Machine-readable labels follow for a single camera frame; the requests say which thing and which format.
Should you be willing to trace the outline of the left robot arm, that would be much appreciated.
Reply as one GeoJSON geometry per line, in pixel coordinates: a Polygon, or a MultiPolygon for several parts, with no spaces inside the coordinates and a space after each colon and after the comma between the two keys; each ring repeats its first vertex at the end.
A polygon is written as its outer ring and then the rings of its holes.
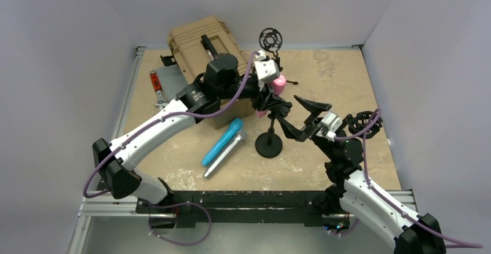
{"type": "Polygon", "coordinates": [[[204,72],[145,123],[111,141],[96,140],[92,144],[95,170],[91,177],[99,175],[105,183],[102,194],[110,193],[115,199],[136,196],[165,213],[173,204],[167,183],[135,170],[147,155],[179,132],[223,114],[237,100],[249,99],[258,112],[289,105],[274,92],[273,83],[281,78],[276,59],[263,50],[254,51],[243,74],[238,66],[234,55],[216,54],[204,72]]]}

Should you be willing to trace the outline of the black round-base shock-mount stand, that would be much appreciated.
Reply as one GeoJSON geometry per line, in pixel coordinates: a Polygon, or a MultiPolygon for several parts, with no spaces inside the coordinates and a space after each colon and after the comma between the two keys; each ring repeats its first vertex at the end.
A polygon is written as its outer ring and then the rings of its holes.
{"type": "Polygon", "coordinates": [[[383,119],[379,116],[375,120],[373,111],[362,111],[354,116],[348,114],[343,119],[343,124],[347,127],[351,136],[361,138],[363,136],[361,131],[365,130],[366,139],[371,139],[383,128],[383,119]]]}

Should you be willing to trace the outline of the grey silver microphone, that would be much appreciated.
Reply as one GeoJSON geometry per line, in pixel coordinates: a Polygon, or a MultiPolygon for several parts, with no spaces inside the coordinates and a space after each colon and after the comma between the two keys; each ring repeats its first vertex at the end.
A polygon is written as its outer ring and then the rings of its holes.
{"type": "Polygon", "coordinates": [[[248,134],[244,130],[238,131],[234,137],[225,145],[225,147],[219,152],[219,154],[212,160],[211,164],[207,167],[203,176],[207,179],[222,166],[239,148],[243,142],[247,139],[248,134]]]}

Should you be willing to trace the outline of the black tripod microphone stand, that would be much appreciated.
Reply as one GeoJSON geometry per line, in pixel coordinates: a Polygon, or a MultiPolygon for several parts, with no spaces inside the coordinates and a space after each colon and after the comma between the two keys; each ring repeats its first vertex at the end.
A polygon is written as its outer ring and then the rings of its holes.
{"type": "Polygon", "coordinates": [[[261,31],[258,38],[259,46],[262,50],[272,53],[275,63],[279,66],[279,71],[283,70],[281,66],[281,58],[279,57],[279,50],[283,45],[283,36],[275,28],[268,27],[261,31]]]}

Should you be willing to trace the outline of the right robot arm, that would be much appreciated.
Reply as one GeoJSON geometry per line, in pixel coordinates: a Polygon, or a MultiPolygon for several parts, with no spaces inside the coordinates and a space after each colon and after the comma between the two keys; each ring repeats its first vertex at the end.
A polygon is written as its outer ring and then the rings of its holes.
{"type": "Polygon", "coordinates": [[[368,175],[366,140],[380,131],[378,111],[341,119],[330,104],[300,96],[295,99],[310,115],[301,129],[278,119],[284,135],[298,142],[312,141],[328,158],[324,164],[332,185],[325,191],[324,214],[341,209],[362,221],[394,253],[446,253],[439,222],[421,215],[382,189],[368,175]]]}

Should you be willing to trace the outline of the blue microphone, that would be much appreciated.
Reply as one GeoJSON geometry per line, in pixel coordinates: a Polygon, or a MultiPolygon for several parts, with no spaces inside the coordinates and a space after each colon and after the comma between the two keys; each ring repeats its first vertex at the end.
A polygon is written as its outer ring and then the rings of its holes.
{"type": "Polygon", "coordinates": [[[244,122],[235,118],[229,125],[228,129],[223,133],[223,135],[218,139],[218,141],[213,145],[213,147],[207,152],[201,165],[207,167],[211,162],[217,157],[217,155],[224,149],[224,147],[232,140],[235,134],[243,128],[244,122]]]}

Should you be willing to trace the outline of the black round-base clip stand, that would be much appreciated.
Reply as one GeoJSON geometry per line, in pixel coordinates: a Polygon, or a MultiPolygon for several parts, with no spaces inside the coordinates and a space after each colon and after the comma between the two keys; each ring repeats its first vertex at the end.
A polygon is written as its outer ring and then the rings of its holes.
{"type": "Polygon", "coordinates": [[[276,117],[270,112],[268,113],[267,117],[270,119],[270,126],[267,132],[263,132],[255,140],[255,150],[260,156],[267,159],[272,159],[281,153],[283,149],[283,142],[275,133],[274,122],[276,117]]]}

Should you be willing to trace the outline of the pink microphone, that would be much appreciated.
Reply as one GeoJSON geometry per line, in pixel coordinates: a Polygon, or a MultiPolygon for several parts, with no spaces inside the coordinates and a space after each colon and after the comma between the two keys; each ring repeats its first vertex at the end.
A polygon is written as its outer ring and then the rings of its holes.
{"type": "MultiPolygon", "coordinates": [[[[287,79],[283,74],[280,74],[280,77],[269,83],[270,86],[273,88],[273,93],[274,95],[280,95],[287,84],[287,79]]],[[[257,111],[256,115],[258,118],[263,117],[266,115],[267,111],[257,111]]]]}

